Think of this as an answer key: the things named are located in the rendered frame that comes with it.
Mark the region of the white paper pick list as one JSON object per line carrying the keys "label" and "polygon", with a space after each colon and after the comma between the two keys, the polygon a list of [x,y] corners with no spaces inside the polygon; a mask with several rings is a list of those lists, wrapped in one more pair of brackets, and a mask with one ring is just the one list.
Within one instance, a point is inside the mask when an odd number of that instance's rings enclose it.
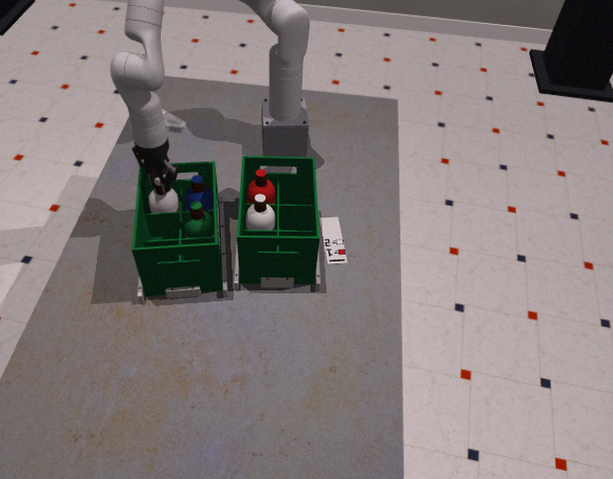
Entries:
{"label": "white paper pick list", "polygon": [[347,263],[338,217],[319,221],[327,264]]}

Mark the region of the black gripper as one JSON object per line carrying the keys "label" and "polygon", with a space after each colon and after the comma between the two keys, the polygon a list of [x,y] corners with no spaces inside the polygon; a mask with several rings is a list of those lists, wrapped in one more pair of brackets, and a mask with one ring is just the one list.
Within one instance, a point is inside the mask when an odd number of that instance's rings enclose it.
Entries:
{"label": "black gripper", "polygon": [[[170,164],[167,156],[169,147],[169,139],[167,139],[163,145],[157,148],[146,149],[136,144],[132,148],[141,169],[145,169],[149,175],[151,186],[154,186],[155,178],[159,177],[163,194],[171,190],[171,183],[176,180],[179,170],[178,166]],[[165,177],[163,177],[164,174],[166,174]]]}

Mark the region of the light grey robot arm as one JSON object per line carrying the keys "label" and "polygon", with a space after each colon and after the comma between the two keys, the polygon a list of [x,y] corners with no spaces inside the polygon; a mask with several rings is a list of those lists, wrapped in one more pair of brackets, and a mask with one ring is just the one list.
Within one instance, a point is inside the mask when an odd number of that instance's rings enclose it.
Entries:
{"label": "light grey robot arm", "polygon": [[[295,120],[301,114],[308,13],[294,0],[239,1],[250,6],[278,36],[279,49],[275,44],[270,50],[269,113],[279,121]],[[134,142],[146,149],[163,145],[167,132],[187,131],[185,121],[162,111],[160,98],[154,93],[165,79],[163,13],[164,0],[128,0],[125,34],[143,44],[145,55],[117,53],[110,67],[114,85],[128,107]]]}

